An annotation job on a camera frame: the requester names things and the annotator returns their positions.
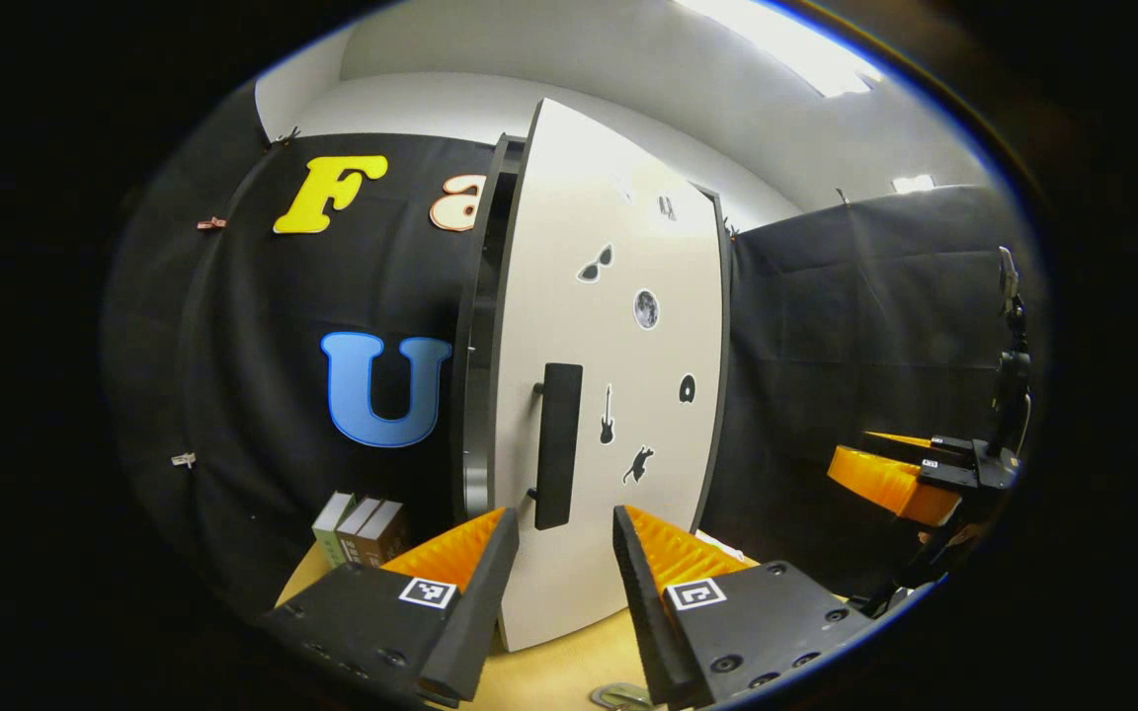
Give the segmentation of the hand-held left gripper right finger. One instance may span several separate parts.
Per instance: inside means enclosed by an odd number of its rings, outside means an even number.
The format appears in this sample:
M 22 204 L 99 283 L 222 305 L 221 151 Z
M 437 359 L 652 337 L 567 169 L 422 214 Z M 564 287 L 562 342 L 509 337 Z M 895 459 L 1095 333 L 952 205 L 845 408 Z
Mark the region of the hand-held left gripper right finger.
M 868 615 L 794 564 L 749 564 L 629 505 L 612 545 L 655 705 L 735 705 L 785 692 L 853 647 Z

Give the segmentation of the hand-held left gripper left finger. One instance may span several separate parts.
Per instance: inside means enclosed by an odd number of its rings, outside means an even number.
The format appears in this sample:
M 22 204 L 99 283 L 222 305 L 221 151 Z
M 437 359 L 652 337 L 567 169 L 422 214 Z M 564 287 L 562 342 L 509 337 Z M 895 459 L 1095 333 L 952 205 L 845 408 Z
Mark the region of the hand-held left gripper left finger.
M 518 514 L 494 509 L 384 567 L 336 567 L 262 629 L 329 691 L 455 708 L 477 693 L 519 544 Z

